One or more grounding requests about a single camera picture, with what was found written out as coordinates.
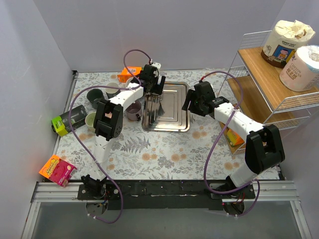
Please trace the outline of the purple mug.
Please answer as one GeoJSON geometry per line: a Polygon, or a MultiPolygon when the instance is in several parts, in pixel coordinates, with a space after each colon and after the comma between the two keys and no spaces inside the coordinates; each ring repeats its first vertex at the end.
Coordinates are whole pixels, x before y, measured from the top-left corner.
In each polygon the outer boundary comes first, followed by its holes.
{"type": "Polygon", "coordinates": [[[132,103],[126,110],[126,117],[131,121],[141,121],[142,104],[139,101],[132,103]]]}

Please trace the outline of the dark teal mug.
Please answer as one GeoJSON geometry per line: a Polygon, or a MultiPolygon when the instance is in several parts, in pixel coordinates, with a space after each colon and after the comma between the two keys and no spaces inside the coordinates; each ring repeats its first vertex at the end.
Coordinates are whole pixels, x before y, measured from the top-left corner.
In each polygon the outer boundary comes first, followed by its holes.
{"type": "Polygon", "coordinates": [[[91,89],[86,97],[93,109],[97,109],[98,102],[105,99],[103,92],[100,89],[91,89]]]}

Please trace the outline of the green mug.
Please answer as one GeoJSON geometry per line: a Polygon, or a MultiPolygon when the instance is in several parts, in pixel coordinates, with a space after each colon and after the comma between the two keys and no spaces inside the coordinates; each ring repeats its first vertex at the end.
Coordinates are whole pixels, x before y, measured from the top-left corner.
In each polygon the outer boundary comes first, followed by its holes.
{"type": "Polygon", "coordinates": [[[94,128],[94,120],[95,120],[96,112],[89,113],[85,118],[85,124],[90,132],[95,132],[94,128]]]}

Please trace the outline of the light blue faceted mug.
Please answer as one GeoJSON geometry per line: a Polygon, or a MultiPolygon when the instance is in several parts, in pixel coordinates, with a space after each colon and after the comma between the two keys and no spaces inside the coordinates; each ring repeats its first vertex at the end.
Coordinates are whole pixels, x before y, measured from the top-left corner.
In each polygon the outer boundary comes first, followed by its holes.
{"type": "Polygon", "coordinates": [[[127,81],[126,81],[126,88],[134,88],[137,86],[137,84],[134,82],[134,77],[130,77],[127,81]]]}

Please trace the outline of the dark grey mug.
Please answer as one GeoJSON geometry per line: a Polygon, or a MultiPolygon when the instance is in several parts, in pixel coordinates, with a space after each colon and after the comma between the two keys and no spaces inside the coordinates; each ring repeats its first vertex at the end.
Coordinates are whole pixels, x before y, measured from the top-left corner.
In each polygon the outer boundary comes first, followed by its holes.
{"type": "Polygon", "coordinates": [[[117,96],[121,90],[119,89],[119,85],[117,83],[108,83],[107,88],[105,89],[106,95],[108,99],[111,99],[115,96],[117,96]]]}

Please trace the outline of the pink mug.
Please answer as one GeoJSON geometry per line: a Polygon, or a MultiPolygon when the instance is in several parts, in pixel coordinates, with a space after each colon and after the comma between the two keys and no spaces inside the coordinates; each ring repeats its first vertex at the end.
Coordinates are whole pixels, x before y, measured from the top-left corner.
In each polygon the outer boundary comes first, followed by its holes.
{"type": "Polygon", "coordinates": [[[105,113],[105,117],[112,118],[112,113],[105,113]]]}

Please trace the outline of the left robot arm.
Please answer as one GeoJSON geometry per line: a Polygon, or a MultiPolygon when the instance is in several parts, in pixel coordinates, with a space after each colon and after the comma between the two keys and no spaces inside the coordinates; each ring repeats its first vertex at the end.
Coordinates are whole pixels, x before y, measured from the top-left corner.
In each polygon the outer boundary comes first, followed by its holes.
{"type": "Polygon", "coordinates": [[[115,138],[122,131],[125,110],[145,94],[162,94],[165,76],[160,75],[160,68],[161,64],[157,62],[145,65],[137,75],[138,80],[132,79],[118,95],[98,102],[93,122],[96,137],[92,153],[96,165],[88,175],[81,177],[85,190],[91,197],[102,199],[106,196],[106,187],[102,184],[102,180],[106,178],[105,163],[115,138]]]}

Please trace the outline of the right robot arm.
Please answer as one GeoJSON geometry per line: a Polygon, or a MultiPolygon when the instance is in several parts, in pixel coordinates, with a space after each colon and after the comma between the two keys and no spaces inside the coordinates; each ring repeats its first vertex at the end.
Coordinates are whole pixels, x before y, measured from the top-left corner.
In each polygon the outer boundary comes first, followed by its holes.
{"type": "Polygon", "coordinates": [[[209,188],[211,193],[237,198],[259,174],[285,160],[279,129],[273,124],[254,121],[226,98],[216,97],[208,82],[199,82],[188,90],[182,110],[211,116],[224,124],[222,131],[235,131],[246,145],[244,163],[227,176],[225,184],[217,189],[209,188]]]}

